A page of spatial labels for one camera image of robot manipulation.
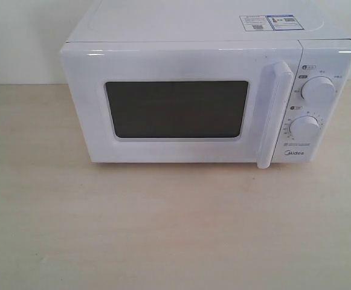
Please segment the white microwave door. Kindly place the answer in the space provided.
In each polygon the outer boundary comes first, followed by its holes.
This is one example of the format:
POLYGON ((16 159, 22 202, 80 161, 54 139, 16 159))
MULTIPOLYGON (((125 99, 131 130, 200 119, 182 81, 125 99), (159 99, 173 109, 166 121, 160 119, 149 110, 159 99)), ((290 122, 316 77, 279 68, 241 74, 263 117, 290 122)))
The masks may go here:
POLYGON ((91 161, 271 165, 296 40, 68 42, 60 52, 91 161))

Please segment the white Midea microwave oven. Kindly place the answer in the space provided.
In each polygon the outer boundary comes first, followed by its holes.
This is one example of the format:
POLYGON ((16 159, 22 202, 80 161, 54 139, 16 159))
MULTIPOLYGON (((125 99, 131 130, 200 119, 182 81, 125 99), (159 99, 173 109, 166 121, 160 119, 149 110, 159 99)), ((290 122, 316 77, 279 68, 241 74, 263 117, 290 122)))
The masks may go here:
POLYGON ((303 52, 272 163, 313 160, 351 69, 351 38, 312 1, 95 1, 68 42, 219 42, 296 40, 303 52), (303 30, 246 31, 239 16, 294 15, 303 30), (331 103, 307 104, 302 86, 329 78, 331 103), (313 116, 320 126, 311 140, 298 140, 289 125, 313 116))

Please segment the lower white timer knob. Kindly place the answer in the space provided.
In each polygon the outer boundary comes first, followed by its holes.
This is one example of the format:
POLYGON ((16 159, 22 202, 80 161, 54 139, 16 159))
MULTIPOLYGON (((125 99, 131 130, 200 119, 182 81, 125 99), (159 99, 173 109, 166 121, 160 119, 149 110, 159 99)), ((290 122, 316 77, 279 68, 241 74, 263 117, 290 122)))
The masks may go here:
POLYGON ((313 116, 299 117, 289 125, 289 133, 298 140, 311 140, 318 135, 319 131, 320 126, 313 116))

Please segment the warning label sticker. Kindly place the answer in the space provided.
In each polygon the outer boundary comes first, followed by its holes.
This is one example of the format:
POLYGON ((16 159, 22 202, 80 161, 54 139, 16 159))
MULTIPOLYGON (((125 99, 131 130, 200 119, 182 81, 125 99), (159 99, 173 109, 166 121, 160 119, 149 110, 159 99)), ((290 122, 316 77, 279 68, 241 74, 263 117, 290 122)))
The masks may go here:
POLYGON ((246 31, 293 31, 303 30, 293 14, 239 16, 246 31))

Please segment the upper white control knob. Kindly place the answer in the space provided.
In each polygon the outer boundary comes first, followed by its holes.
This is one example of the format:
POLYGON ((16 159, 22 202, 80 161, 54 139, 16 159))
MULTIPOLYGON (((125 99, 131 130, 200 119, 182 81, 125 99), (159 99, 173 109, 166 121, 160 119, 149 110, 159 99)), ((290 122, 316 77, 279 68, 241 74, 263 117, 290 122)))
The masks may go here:
POLYGON ((335 97, 336 89, 332 81, 324 76, 308 80, 301 88, 301 97, 307 104, 328 104, 335 97))

